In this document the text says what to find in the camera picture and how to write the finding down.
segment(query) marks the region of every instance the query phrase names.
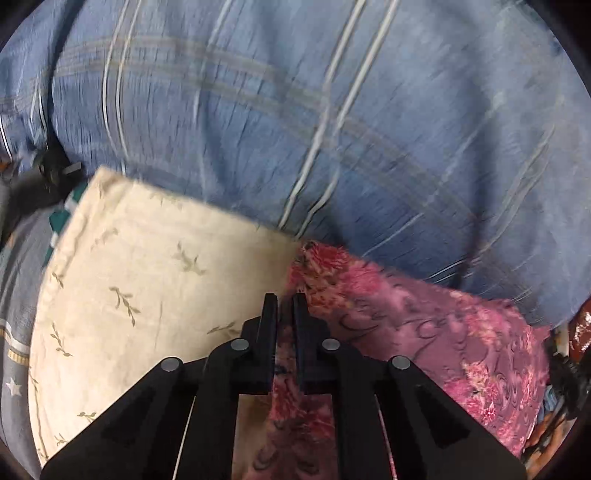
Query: floral fabric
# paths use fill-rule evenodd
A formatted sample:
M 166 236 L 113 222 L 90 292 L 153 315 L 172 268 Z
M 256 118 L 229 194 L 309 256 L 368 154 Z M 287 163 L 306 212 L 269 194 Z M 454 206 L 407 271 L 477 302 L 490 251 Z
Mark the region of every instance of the floral fabric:
M 528 326 L 507 300 L 487 301 L 384 271 L 342 248 L 315 242 L 299 252 L 288 290 L 364 355 L 406 355 L 519 455 L 544 395 L 545 328 Z M 295 382 L 289 325 L 281 325 L 267 438 L 246 478 L 337 478 L 330 396 Z

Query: leaf pattern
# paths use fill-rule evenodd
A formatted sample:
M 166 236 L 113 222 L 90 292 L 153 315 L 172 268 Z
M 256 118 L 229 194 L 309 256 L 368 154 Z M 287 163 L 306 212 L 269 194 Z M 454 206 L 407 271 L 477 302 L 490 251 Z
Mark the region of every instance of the leaf pattern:
M 114 236 L 114 235 L 119 235 L 119 230 L 118 230 L 117 228 L 113 227 L 113 228 L 109 228 L 108 230 L 105 230 L 105 231 L 103 232 L 103 234 L 102 234 L 100 237 L 98 237 L 98 238 L 95 240 L 95 244 L 94 244 L 94 245 L 92 245 L 92 247 L 90 247 L 90 249 L 91 249 L 91 250 L 93 250 L 93 249 L 94 249 L 95 247 L 97 247 L 99 244 L 101 244 L 101 245 L 104 245 L 104 244 L 105 244 L 105 242 L 106 242 L 106 241 L 107 241 L 107 240 L 108 240 L 110 237 L 112 237 L 112 236 Z
M 57 280 L 60 285 L 60 288 L 64 288 L 64 275 L 58 275 L 55 272 L 51 273 L 51 276 Z
M 57 333 L 56 324 L 52 323 L 51 327 L 53 328 L 53 333 L 51 333 L 50 336 L 54 338 L 59 345 L 59 347 L 56 348 L 56 352 L 61 352 L 64 356 L 74 356 L 71 353 L 66 352 L 64 349 L 64 340 L 60 338 L 60 334 Z
M 61 433 L 58 433 L 59 437 L 53 436 L 56 440 L 56 446 L 59 447 L 60 445 L 65 445 L 68 441 L 62 436 Z
M 234 335 L 239 335 L 240 330 L 236 330 L 236 329 L 232 328 L 235 324 L 236 324 L 236 322 L 230 322 L 225 327 L 220 327 L 220 326 L 214 327 L 207 332 L 207 335 L 209 335 L 210 333 L 214 333 L 214 332 L 223 332 L 224 330 L 227 330 L 229 333 L 232 333 Z
M 76 415 L 77 417 L 80 418 L 85 418 L 86 420 L 88 420 L 88 423 L 92 423 L 92 421 L 95 419 L 95 415 L 96 412 L 92 412 L 92 413 L 86 413 L 84 411 L 81 411 L 78 415 Z
M 181 242 L 177 243 L 177 252 L 173 255 L 173 258 L 176 258 L 183 263 L 184 272 L 194 272 L 199 276 L 205 275 L 207 272 L 207 270 L 201 270 L 197 265 L 197 259 L 199 258 L 199 255 L 195 255 L 194 258 L 190 258 L 183 250 Z
M 109 290 L 115 292 L 117 294 L 117 305 L 115 305 L 116 309 L 119 309 L 121 304 L 127 309 L 127 315 L 131 319 L 131 326 L 135 327 L 135 316 L 134 313 L 142 313 L 140 309 L 132 306 L 129 303 L 129 299 L 133 298 L 131 293 L 122 293 L 118 287 L 109 287 Z
M 150 195 L 150 199 L 154 199 L 154 198 L 160 200 L 160 206 L 162 206 L 164 201 L 166 200 L 166 201 L 170 202 L 171 205 L 174 205 L 176 208 L 178 208 L 179 210 L 183 209 L 183 203 L 182 203 L 181 199 L 171 193 L 154 192 L 152 195 Z
M 40 448 L 37 449 L 37 453 L 45 461 L 48 461 L 49 460 L 49 457 L 47 456 L 47 454 L 46 453 L 43 453 Z

